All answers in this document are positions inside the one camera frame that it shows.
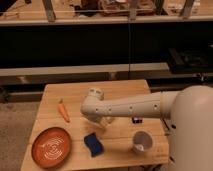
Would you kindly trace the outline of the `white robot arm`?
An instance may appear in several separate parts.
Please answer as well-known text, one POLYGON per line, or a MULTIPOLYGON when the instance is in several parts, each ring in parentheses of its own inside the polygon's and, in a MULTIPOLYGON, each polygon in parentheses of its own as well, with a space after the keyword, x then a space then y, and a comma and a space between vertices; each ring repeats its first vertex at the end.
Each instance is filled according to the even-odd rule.
POLYGON ((104 117, 168 119, 169 171, 213 171, 213 87, 195 85, 113 100, 91 88, 81 113, 93 122, 104 117))

